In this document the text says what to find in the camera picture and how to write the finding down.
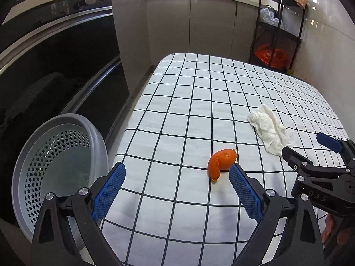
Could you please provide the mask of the person's right hand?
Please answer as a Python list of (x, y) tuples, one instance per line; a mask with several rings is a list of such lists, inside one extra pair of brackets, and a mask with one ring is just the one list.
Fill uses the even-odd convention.
[[(327, 213), (327, 216), (325, 218), (325, 229), (321, 233), (321, 238), (323, 244), (326, 243), (326, 241), (330, 238), (331, 232), (334, 230), (336, 227), (336, 222), (333, 218), (333, 215), (330, 213)], [(337, 235), (337, 243), (340, 245), (346, 245), (349, 239), (354, 235), (354, 227), (351, 228), (346, 228), (340, 231), (340, 233)]]

